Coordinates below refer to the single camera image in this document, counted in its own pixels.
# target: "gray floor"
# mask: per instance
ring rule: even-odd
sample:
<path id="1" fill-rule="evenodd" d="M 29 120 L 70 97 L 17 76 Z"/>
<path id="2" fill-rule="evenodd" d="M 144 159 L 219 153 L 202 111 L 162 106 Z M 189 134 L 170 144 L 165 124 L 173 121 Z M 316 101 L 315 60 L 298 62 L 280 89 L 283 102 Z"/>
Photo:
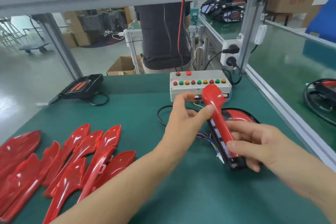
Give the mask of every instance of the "gray floor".
<path id="1" fill-rule="evenodd" d="M 31 55 L 0 44 L 0 144 L 26 123 L 71 82 L 59 57 L 47 47 Z M 130 55 L 125 41 L 101 48 L 74 48 L 72 53 L 84 75 L 102 73 L 118 59 Z"/>

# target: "person's right hand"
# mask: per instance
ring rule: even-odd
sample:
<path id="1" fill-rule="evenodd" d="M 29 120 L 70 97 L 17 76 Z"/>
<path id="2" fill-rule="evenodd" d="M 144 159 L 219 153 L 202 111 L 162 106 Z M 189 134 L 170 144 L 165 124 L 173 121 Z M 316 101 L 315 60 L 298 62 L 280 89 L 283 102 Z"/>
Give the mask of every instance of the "person's right hand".
<path id="1" fill-rule="evenodd" d="M 285 184 L 302 197 L 322 200 L 336 182 L 335 173 L 273 126 L 245 121 L 227 121 L 236 141 L 227 143 L 229 151 L 246 157 L 252 170 L 259 172 L 262 162 Z"/>

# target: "red wire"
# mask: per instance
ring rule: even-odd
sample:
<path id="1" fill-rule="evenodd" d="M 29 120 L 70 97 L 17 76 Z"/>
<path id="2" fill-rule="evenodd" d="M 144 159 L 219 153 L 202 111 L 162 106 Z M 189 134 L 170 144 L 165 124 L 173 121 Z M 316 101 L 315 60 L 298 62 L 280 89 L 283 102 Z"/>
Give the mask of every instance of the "red wire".
<path id="1" fill-rule="evenodd" d="M 180 54 L 180 56 L 181 56 L 181 53 L 180 53 L 180 36 L 181 36 L 181 25 L 182 25 L 182 18 L 183 18 L 183 10 L 184 10 L 183 9 L 184 8 L 184 1 L 185 0 L 182 0 L 182 5 L 181 5 L 180 27 L 178 28 L 178 40 L 177 40 L 177 48 L 178 48 L 178 53 Z"/>

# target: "open cardboard box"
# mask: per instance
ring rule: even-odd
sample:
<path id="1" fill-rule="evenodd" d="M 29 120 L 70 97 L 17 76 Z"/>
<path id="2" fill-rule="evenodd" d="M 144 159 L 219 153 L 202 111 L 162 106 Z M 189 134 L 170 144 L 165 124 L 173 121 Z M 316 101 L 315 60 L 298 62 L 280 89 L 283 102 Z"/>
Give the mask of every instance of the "open cardboard box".
<path id="1" fill-rule="evenodd" d="M 136 59 L 138 60 L 138 66 L 143 70 L 141 63 L 141 56 L 137 55 Z M 116 62 L 108 69 L 107 75 L 130 75 L 136 74 L 135 66 L 132 61 L 131 56 L 120 56 Z"/>

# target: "hand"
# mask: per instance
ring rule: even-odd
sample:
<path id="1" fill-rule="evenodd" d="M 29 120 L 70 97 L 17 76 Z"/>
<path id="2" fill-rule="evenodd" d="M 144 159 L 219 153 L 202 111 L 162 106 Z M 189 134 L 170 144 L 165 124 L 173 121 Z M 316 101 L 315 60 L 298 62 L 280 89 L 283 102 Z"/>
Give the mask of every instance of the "hand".
<path id="1" fill-rule="evenodd" d="M 227 143 L 229 151 L 245 156 L 252 170 L 259 172 L 262 162 L 297 194 L 315 202 L 330 193 L 335 173 L 279 129 L 245 121 L 228 121 L 227 125 L 236 140 Z"/>
<path id="2" fill-rule="evenodd" d="M 195 94 L 192 92 L 179 94 L 175 98 L 166 132 L 162 141 L 157 146 L 158 148 L 174 154 L 185 154 L 189 149 L 204 122 L 215 111 L 213 105 L 204 107 L 198 113 L 194 110 L 187 110 L 185 102 L 193 101 L 194 98 Z"/>

